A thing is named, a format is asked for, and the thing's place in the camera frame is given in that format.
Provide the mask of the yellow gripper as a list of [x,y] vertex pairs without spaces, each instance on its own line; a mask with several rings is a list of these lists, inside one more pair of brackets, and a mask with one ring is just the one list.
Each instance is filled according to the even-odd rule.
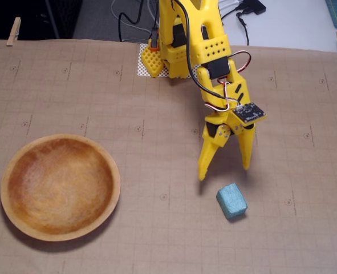
[[248,170],[255,124],[266,119],[266,113],[251,101],[246,80],[232,59],[223,57],[204,64],[197,70],[197,76],[205,87],[201,91],[202,100],[213,111],[205,118],[208,123],[202,133],[204,142],[198,160],[199,180],[205,179],[214,155],[226,144],[232,132],[238,135],[242,165]]

